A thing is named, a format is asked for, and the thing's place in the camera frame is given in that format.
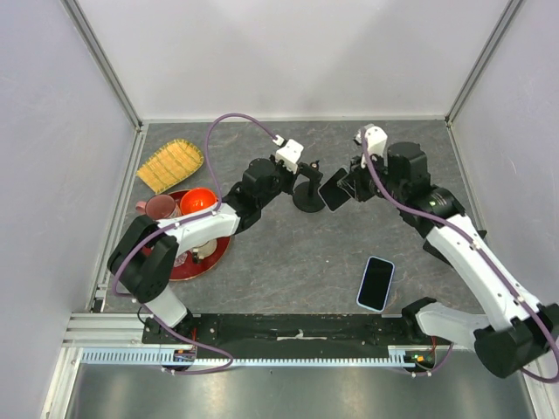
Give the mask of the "black phone clear case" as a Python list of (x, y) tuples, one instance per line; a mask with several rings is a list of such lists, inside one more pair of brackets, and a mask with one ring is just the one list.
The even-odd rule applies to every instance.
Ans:
[(331, 211), (337, 211), (343, 204), (351, 199), (351, 195), (338, 182), (343, 180), (349, 172), (345, 168), (339, 168), (324, 184), (318, 188), (318, 194), (326, 207)]

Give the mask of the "black round-base phone stand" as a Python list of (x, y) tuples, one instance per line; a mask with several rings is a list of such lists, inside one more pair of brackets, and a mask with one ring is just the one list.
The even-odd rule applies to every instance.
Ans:
[(307, 178), (293, 189), (293, 204), (305, 213), (316, 213), (325, 208), (325, 203), (318, 194), (323, 173), (320, 171), (320, 162), (302, 162), (299, 165), (299, 175)]

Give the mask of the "black folding phone stand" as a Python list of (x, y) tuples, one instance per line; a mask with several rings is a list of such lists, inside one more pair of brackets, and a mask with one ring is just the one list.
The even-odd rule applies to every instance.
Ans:
[[(477, 230), (477, 235), (484, 240), (487, 236), (486, 230)], [(429, 253), (430, 255), (434, 256), (438, 260), (442, 261), (447, 265), (451, 265), (450, 262), (446, 259), (446, 257), (433, 245), (431, 245), (427, 240), (424, 241), (423, 250)]]

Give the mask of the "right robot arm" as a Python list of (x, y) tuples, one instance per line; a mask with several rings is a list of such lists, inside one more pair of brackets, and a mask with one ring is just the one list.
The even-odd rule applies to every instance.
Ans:
[(402, 337), (413, 344), (440, 337), (475, 352), (500, 378), (525, 371), (544, 354), (557, 354), (558, 305), (545, 306), (528, 292), (487, 247), (455, 196), (431, 183), (420, 146), (365, 137), (355, 142), (362, 153), (338, 186), (358, 202), (379, 196), (396, 206), (424, 239), (424, 248), (458, 273), (483, 309), (470, 314), (420, 299), (400, 321)]

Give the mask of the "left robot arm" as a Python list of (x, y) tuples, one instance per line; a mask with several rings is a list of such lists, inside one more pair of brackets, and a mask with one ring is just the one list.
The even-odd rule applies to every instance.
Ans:
[(162, 322), (162, 334), (173, 343), (191, 334), (189, 310), (170, 289), (176, 258), (213, 239), (231, 237), (252, 227), (262, 209), (282, 193), (291, 195), (299, 175), (310, 177), (316, 163), (290, 171), (272, 157), (251, 161), (242, 180), (208, 209), (155, 221), (138, 216), (108, 259), (107, 268), (139, 304)]

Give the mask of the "phone with blue case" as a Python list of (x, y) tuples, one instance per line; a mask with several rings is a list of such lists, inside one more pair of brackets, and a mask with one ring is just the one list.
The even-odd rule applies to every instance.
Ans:
[(369, 257), (365, 266), (356, 303), (375, 313), (381, 313), (388, 301), (395, 265), (385, 259)]

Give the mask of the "orange bowl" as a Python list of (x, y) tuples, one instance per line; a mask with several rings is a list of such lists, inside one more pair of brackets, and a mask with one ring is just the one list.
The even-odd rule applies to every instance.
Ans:
[(207, 188), (195, 188), (186, 192), (179, 207), (184, 216), (208, 209), (217, 202), (216, 194)]

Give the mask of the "cream mug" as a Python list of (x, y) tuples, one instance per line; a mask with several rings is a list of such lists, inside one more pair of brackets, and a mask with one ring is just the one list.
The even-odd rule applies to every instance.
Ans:
[(217, 240), (212, 239), (204, 244), (198, 245), (190, 250), (192, 261), (199, 264), (202, 260), (210, 257), (217, 249)]

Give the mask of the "yellow woven bamboo basket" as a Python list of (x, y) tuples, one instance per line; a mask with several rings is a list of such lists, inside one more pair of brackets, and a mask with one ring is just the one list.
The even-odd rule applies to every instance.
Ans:
[(196, 145), (174, 139), (154, 152), (136, 176), (158, 195), (196, 173), (203, 164), (204, 155)]

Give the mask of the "pink cup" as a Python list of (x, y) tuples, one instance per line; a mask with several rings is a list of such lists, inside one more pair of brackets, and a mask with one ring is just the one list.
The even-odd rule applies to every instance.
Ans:
[(147, 201), (139, 201), (135, 210), (154, 220), (175, 218), (182, 214), (176, 200), (170, 195), (156, 195)]

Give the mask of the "clear glass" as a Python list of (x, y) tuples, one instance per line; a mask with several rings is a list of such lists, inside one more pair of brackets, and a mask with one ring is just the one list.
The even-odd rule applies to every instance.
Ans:
[(184, 252), (183, 254), (179, 255), (174, 261), (174, 267), (178, 267), (185, 263), (188, 258), (188, 253)]

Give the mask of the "red round tray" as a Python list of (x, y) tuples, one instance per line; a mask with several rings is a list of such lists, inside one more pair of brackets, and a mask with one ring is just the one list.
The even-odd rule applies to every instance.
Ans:
[[(189, 190), (190, 189), (178, 190), (175, 192), (170, 192), (169, 195), (176, 200), (179, 206), (181, 198)], [(178, 267), (173, 267), (170, 275), (170, 280), (176, 282), (187, 281), (205, 274), (207, 271), (211, 270), (224, 256), (229, 248), (230, 242), (231, 239), (229, 237), (218, 238), (216, 251), (210, 257), (202, 260), (199, 264), (194, 264), (190, 252), (187, 252), (188, 258), (185, 263)]]

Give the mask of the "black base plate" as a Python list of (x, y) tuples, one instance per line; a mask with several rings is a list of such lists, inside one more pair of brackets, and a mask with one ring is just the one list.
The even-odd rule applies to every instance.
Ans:
[(320, 349), (352, 354), (358, 347), (430, 347), (426, 335), (410, 331), (401, 317), (376, 314), (216, 314), (191, 316), (180, 334), (241, 354), (317, 354)]

